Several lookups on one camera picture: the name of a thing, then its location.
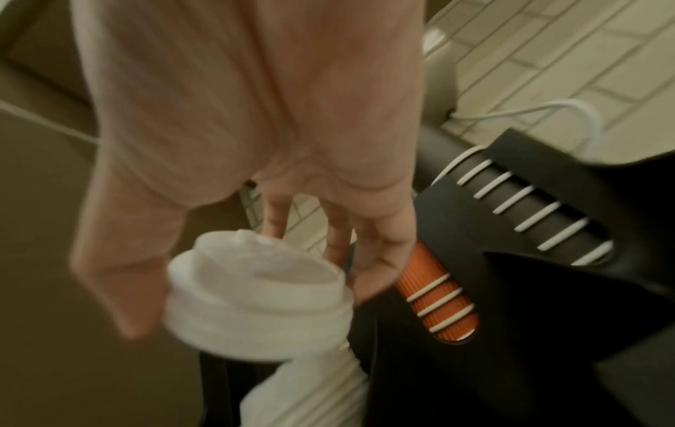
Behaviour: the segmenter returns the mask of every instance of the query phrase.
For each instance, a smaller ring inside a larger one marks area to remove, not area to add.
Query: brown panel
[[[0,426],[195,426],[196,353],[165,333],[122,342],[66,267],[95,146],[5,113],[0,129]],[[183,245],[246,224],[232,199],[196,212]]]
[[[89,100],[70,22],[70,2],[52,1],[14,41],[7,59]]]

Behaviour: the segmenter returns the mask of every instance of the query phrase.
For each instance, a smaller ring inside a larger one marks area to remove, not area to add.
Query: hand
[[[317,196],[325,257],[363,301],[416,239],[411,182],[423,69],[421,0],[74,0],[101,147],[72,268],[140,338],[158,324],[167,257],[189,210],[251,177],[264,234]]]

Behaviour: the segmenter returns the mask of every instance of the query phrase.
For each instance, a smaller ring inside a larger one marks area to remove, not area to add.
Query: white cord
[[[528,113],[535,113],[542,110],[550,110],[552,108],[561,109],[569,108],[574,111],[584,122],[589,132],[589,138],[579,144],[573,153],[589,162],[598,162],[603,157],[602,150],[605,148],[605,130],[603,124],[603,116],[597,108],[592,104],[579,99],[558,99],[549,101],[539,106],[523,108],[521,110],[506,110],[496,111],[494,113],[487,113],[475,116],[461,116],[453,114],[453,120],[480,122],[483,120],[496,119],[500,117],[512,117],[515,115],[523,115]]]

